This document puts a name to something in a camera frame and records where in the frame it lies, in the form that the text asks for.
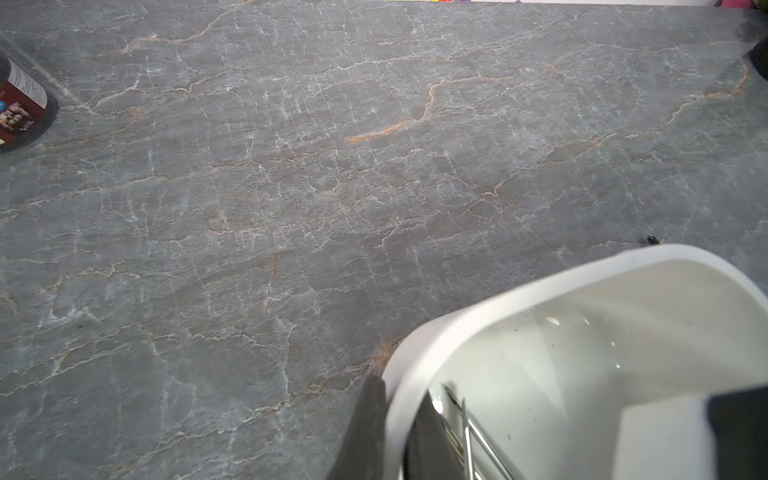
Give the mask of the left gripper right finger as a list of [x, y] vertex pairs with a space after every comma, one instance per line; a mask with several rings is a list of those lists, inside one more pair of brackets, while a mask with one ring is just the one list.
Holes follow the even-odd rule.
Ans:
[[403, 474], [411, 480], [464, 478], [429, 394], [424, 396], [408, 434]]

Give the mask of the white storage box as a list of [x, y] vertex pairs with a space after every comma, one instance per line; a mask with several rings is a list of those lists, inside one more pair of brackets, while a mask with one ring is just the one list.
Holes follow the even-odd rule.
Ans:
[[614, 479], [625, 409], [767, 388], [767, 298], [712, 253], [649, 246], [433, 319], [383, 376], [387, 479], [405, 479], [426, 394], [461, 437], [444, 385], [466, 399], [514, 479]]

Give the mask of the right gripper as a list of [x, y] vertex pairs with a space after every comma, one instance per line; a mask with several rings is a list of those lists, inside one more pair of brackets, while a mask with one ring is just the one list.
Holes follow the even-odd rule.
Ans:
[[767, 388], [697, 394], [622, 412], [614, 479], [765, 479]]

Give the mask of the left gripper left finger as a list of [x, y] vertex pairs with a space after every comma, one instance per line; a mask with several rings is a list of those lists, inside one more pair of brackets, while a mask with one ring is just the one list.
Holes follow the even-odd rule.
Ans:
[[386, 411], [385, 382], [379, 376], [369, 375], [327, 479], [383, 478]]

